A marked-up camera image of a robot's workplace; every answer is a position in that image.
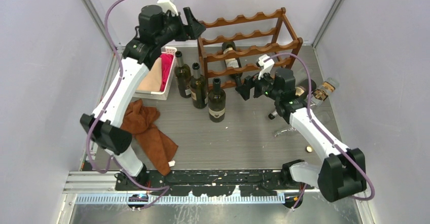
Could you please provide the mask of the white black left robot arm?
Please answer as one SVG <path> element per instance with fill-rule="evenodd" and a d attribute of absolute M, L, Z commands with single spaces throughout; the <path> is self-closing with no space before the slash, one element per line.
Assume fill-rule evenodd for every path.
<path fill-rule="evenodd" d="M 116 78 L 96 109 L 80 118 L 87 133 L 87 143 L 95 142 L 112 156 L 122 172 L 129 176 L 129 185 L 136 190 L 146 187 L 147 169 L 132 149 L 132 134 L 121 129 L 121 125 L 132 96 L 161 56 L 162 47 L 171 41 L 196 40 L 206 30 L 194 17 L 191 8 L 185 7 L 183 14 L 186 23 L 172 8 L 148 5 L 141 9 L 135 36 L 117 57 L 119 70 Z"/>

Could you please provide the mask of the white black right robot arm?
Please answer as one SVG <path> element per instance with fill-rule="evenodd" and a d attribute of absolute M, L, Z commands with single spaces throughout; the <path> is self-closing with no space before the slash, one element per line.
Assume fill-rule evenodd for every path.
<path fill-rule="evenodd" d="M 305 100 L 296 95 L 294 73 L 287 68 L 269 73 L 247 76 L 236 91 L 244 100 L 262 95 L 274 100 L 277 114 L 295 128 L 313 147 L 322 161 L 320 167 L 303 160 L 283 165 L 282 184 L 294 189 L 300 183 L 316 187 L 329 202 L 353 196 L 367 189 L 365 156 L 358 149 L 350 149 L 333 136 L 316 118 Z"/>

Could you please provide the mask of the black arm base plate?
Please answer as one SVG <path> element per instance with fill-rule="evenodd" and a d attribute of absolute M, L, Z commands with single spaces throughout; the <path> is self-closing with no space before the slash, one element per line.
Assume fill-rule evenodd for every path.
<path fill-rule="evenodd" d="M 277 191 L 300 191 L 302 183 L 288 182 L 278 169 L 172 170 L 163 176 L 149 170 L 143 183 L 148 188 L 169 186 L 166 196 L 227 197 L 238 188 L 240 196 L 274 196 Z"/>

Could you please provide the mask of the dark bottle white label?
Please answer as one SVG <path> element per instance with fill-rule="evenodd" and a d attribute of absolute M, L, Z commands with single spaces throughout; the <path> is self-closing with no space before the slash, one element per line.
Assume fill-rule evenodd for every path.
<path fill-rule="evenodd" d="M 236 45 L 233 41 L 231 42 L 224 42 L 222 43 L 222 50 L 223 53 L 226 54 L 229 51 L 236 51 Z M 239 58 L 230 58 L 230 59 L 225 59 L 224 60 L 226 67 L 232 67 L 232 68 L 241 68 L 241 62 Z M 235 73 L 235 74 L 230 74 L 229 75 L 231 79 L 233 79 L 235 81 L 235 86 L 241 86 L 242 85 L 242 81 L 241 81 L 241 77 L 242 77 L 242 73 Z"/>

